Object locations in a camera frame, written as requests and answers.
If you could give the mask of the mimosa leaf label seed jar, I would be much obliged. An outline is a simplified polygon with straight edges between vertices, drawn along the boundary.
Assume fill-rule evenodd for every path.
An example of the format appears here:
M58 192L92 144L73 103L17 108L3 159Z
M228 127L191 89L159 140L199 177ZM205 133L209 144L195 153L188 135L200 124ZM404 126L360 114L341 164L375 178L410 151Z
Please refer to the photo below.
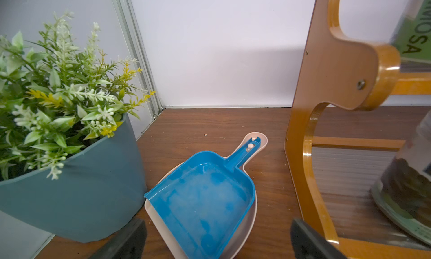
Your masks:
M405 61L431 62L431 0L409 0L391 43Z

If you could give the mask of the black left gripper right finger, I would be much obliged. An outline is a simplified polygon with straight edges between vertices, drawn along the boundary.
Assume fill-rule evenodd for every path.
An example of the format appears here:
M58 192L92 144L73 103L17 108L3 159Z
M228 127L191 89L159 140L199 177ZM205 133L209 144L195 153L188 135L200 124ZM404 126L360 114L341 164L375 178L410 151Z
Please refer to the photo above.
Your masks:
M294 219L290 229L296 259L347 259L302 219Z

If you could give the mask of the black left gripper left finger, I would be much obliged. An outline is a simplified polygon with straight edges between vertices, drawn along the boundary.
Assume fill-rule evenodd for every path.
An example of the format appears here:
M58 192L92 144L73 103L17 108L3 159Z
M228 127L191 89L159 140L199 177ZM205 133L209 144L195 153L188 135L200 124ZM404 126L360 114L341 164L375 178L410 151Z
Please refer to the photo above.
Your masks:
M141 259L147 235L144 220L133 218L90 259Z

